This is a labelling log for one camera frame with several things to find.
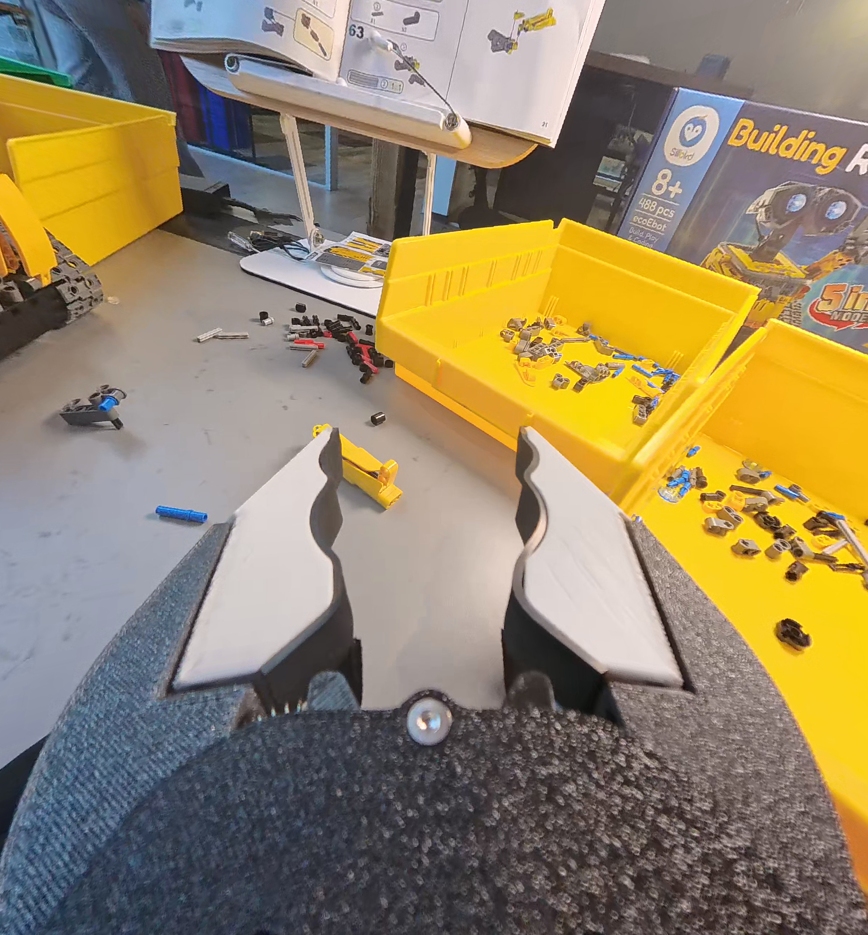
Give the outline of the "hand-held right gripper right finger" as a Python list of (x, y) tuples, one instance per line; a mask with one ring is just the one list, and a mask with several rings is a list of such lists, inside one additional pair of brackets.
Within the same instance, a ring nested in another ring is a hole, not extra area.
[(571, 710), (597, 709), (614, 684), (684, 691), (627, 516), (533, 427), (520, 428), (515, 454), (521, 551), (501, 630), (507, 692), (528, 673)]

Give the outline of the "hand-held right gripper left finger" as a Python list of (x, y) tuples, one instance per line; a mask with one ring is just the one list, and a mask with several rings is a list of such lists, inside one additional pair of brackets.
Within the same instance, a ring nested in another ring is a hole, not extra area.
[(342, 439), (323, 427), (234, 512), (175, 669), (175, 693), (249, 685), (267, 711), (338, 672), (362, 702), (362, 647), (334, 543)]

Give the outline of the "grey bent beam piece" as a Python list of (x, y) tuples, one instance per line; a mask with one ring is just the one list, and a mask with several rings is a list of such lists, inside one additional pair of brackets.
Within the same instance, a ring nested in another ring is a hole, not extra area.
[[(116, 430), (121, 430), (124, 423), (119, 416), (119, 406), (115, 408), (113, 413), (100, 412), (97, 408), (106, 393), (109, 392), (93, 393), (85, 400), (71, 400), (60, 409), (58, 415), (66, 425), (71, 427), (110, 426)], [(116, 393), (116, 395), (121, 402), (125, 398), (124, 394), (118, 395)]]

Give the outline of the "large yellow bin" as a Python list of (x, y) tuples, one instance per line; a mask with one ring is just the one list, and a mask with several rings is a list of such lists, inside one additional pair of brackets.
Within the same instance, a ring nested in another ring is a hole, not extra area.
[[(533, 427), (626, 511), (678, 456), (672, 418), (691, 403), (744, 325), (758, 291), (658, 251), (564, 220), (396, 240), (377, 316), (397, 376), (515, 448)], [(646, 427), (608, 389), (527, 388), (497, 332), (538, 314), (590, 321), (682, 380)]]

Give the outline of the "yellow toy tracked robot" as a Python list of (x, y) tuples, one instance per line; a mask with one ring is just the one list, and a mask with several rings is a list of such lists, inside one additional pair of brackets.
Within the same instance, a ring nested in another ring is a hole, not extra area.
[(104, 302), (88, 263), (43, 226), (0, 172), (0, 361)]

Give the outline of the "green bin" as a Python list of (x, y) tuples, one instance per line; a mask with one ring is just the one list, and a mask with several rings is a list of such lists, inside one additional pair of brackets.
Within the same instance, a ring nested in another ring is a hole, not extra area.
[(51, 87), (73, 88), (73, 79), (63, 72), (0, 55), (0, 75), (19, 77)]

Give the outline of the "grey desk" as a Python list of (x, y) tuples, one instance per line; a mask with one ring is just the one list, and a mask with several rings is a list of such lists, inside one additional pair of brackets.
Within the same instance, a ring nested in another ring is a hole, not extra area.
[[(128, 618), (319, 424), (400, 468), (391, 509), (338, 492), (364, 705), (438, 688), (498, 707), (521, 550), (513, 450), (391, 371), (361, 385), (339, 345), (302, 368), (281, 330), (301, 298), (231, 252), (156, 231), (97, 273), (106, 303), (0, 363), (0, 768), (50, 732)], [(250, 338), (194, 342), (217, 327)], [(121, 430), (58, 415), (98, 392), (125, 395)], [(158, 505), (207, 522), (163, 520)]]

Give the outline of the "small yellow block assembly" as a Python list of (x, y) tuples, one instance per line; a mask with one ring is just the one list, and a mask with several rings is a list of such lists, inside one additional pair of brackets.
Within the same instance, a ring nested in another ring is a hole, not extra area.
[(343, 435), (339, 436), (339, 445), (342, 479), (359, 488), (381, 508), (392, 508), (403, 496), (403, 491), (395, 482), (398, 463), (394, 460), (382, 462)]

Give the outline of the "scattered small connector pieces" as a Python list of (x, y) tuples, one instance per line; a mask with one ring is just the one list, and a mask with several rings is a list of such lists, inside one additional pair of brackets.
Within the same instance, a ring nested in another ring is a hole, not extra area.
[(787, 474), (704, 441), (702, 483), (645, 508), (650, 529), (759, 655), (868, 661), (868, 508), (850, 509)]

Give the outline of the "pile of small building pieces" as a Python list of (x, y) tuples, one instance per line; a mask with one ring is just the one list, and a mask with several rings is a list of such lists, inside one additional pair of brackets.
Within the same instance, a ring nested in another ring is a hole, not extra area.
[(394, 370), (395, 362), (379, 348), (379, 329), (374, 321), (355, 312), (320, 316), (306, 302), (292, 306), (291, 317), (283, 325), (286, 349), (301, 357), (308, 367), (334, 345), (339, 345), (359, 371), (359, 380), (369, 384), (383, 371)]

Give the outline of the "printed sticker sheet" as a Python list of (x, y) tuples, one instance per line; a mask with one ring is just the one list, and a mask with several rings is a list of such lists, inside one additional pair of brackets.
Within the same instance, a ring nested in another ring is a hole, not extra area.
[(380, 282), (387, 271), (392, 245), (390, 240), (352, 232), (343, 240), (324, 241), (311, 251), (308, 260), (344, 279)]

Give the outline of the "blue printed cardboard box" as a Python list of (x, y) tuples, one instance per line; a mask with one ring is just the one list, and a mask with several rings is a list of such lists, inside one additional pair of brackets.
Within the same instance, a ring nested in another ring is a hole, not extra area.
[(617, 234), (868, 355), (868, 123), (676, 89)]

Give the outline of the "wide yellow bin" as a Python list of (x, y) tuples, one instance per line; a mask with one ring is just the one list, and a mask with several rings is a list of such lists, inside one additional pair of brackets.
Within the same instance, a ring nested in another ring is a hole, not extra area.
[(183, 208), (174, 112), (3, 74), (0, 171), (89, 264)]

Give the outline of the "white book stand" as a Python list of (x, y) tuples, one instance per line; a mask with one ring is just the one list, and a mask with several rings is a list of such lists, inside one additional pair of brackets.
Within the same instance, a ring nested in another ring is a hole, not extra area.
[(426, 104), (341, 80), (327, 81), (271, 60), (237, 54), (183, 54), (182, 60), (207, 90), (279, 114), (311, 251), (323, 248), (326, 238), (314, 219), (298, 118), (420, 150), (428, 158), (429, 182), (437, 156), (477, 168), (504, 168), (521, 161), (538, 145), (556, 145), (552, 139), (504, 123), (468, 120), (458, 104)]

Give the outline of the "instruction booklet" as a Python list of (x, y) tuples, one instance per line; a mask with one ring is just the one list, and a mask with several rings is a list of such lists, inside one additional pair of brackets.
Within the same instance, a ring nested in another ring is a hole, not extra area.
[(602, 1), (158, 1), (149, 40), (248, 55), (556, 143)]

